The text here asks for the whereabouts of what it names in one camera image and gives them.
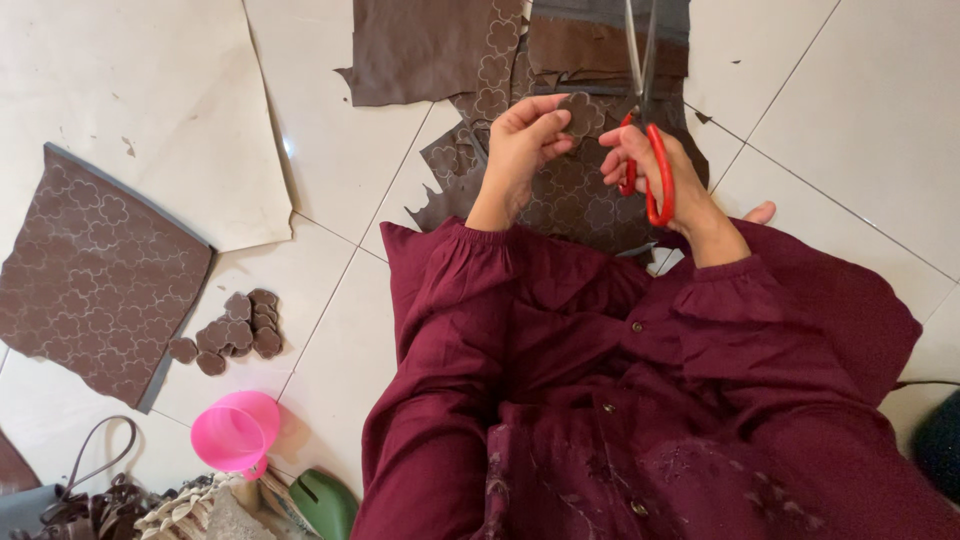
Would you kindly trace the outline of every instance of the pink plastic cup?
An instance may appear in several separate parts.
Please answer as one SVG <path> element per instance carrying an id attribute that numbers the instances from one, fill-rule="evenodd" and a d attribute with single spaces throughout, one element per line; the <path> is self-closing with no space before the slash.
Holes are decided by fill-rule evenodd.
<path id="1" fill-rule="evenodd" d="M 190 443 L 210 467 L 256 480 L 267 470 L 267 451 L 279 428 L 280 411 L 273 398 L 263 392 L 234 392 L 197 417 Z"/>

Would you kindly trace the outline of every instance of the button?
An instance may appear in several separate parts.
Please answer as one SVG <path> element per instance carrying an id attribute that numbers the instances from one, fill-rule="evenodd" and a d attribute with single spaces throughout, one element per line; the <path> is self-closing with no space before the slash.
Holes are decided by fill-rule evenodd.
<path id="1" fill-rule="evenodd" d="M 634 512 L 636 513 L 636 515 L 638 515 L 638 516 L 640 516 L 640 517 L 644 517 L 644 518 L 645 518 L 645 517 L 647 517 L 647 515 L 649 515 L 649 512 L 647 512 L 646 507 L 645 507 L 643 504 L 638 503 L 637 501 L 632 501 L 632 502 L 630 503 L 630 508 L 632 508 L 632 509 L 634 510 Z"/>

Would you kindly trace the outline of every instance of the green plastic tool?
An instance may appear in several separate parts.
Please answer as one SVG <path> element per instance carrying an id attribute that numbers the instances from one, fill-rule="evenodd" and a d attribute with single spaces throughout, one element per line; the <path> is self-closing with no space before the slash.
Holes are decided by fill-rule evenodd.
<path id="1" fill-rule="evenodd" d="M 324 540 L 349 540 L 357 500 L 338 480 L 307 469 L 290 485 L 290 498 Z"/>

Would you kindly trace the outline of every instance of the elastic cuff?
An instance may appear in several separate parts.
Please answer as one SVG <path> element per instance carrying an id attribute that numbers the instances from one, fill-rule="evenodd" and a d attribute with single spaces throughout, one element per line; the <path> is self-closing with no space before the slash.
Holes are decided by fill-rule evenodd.
<path id="1" fill-rule="evenodd" d="M 510 242 L 510 239 L 516 235 L 515 230 L 516 225 L 513 225 L 506 231 L 477 231 L 476 229 L 467 227 L 463 223 L 458 223 L 453 226 L 452 233 L 455 238 L 459 238 L 470 243 L 502 246 Z"/>
<path id="2" fill-rule="evenodd" d="M 762 272 L 764 270 L 765 265 L 763 264 L 763 259 L 760 258 L 759 255 L 754 254 L 729 264 L 708 266 L 707 268 L 697 268 L 693 273 L 693 281 L 718 282 L 746 274 L 753 274 L 754 272 L 758 271 Z"/>

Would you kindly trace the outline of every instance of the scissor blade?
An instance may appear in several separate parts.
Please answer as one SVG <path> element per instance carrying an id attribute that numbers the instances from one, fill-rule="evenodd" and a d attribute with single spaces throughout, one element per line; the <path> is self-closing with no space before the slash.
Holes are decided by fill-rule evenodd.
<path id="1" fill-rule="evenodd" d="M 625 0 L 627 4 L 625 30 L 627 35 L 627 57 L 630 61 L 630 71 L 634 80 L 634 95 L 637 102 L 643 97 L 644 81 L 643 72 L 640 71 L 640 52 L 636 49 L 636 27 L 634 26 L 634 6 L 631 0 Z"/>
<path id="2" fill-rule="evenodd" d="M 646 119 L 646 113 L 652 98 L 654 83 L 654 62 L 657 61 L 657 0 L 650 5 L 650 28 L 647 30 L 647 48 L 643 51 L 643 87 L 640 90 L 640 111 Z"/>

